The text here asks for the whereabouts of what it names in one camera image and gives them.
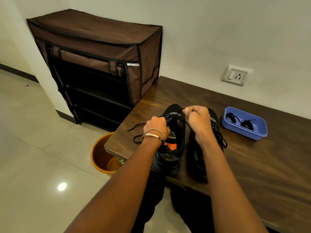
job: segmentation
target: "blue container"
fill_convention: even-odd
[[[231,122],[231,119],[226,118],[227,113],[233,113],[241,121],[242,120],[255,119],[255,120],[251,121],[253,128],[254,128],[254,131],[247,129],[245,127],[242,127],[241,122],[237,119],[236,119],[236,123],[234,124],[233,122]],[[243,136],[249,137],[249,138],[254,139],[254,140],[259,140],[262,137],[267,136],[267,134],[268,134],[267,124],[263,118],[258,117],[258,116],[253,115],[253,114],[250,114],[250,113],[247,113],[243,110],[233,108],[233,107],[227,107],[225,109],[225,114],[222,117],[221,124],[226,129],[229,129],[233,132],[239,133]]]

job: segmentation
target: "orange bucket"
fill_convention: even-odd
[[[109,154],[105,149],[105,144],[114,132],[108,133],[99,138],[93,145],[91,161],[93,166],[100,172],[114,174],[120,167],[119,159]]]

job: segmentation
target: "wall socket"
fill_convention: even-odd
[[[229,65],[222,81],[243,86],[252,72],[251,69]]]

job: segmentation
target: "metal bracelet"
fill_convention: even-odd
[[[153,136],[155,138],[158,138],[161,141],[162,145],[164,144],[164,141],[162,140],[162,138],[157,136],[157,135],[154,135],[154,134],[151,134],[151,133],[143,134],[142,135],[142,139],[144,139],[144,136]]]
[[[166,140],[166,139],[165,139],[165,135],[163,134],[163,132],[161,132],[159,129],[156,129],[156,128],[149,128],[149,129],[147,129],[147,130],[145,131],[144,134],[146,134],[146,132],[148,132],[149,130],[157,130],[157,131],[159,131],[160,133],[162,133],[164,140]]]

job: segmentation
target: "wooden tabletop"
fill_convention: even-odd
[[[218,119],[228,106],[266,120],[268,135],[259,141],[220,131],[228,142],[224,154],[243,191],[262,220],[280,232],[311,232],[311,120],[240,100],[170,78],[160,77],[107,141],[106,150],[128,159],[137,149],[133,137],[142,127],[135,124],[160,116],[171,104],[202,105]],[[186,143],[189,128],[186,129]],[[209,195],[208,184],[187,174],[185,152],[180,173],[169,181]]]

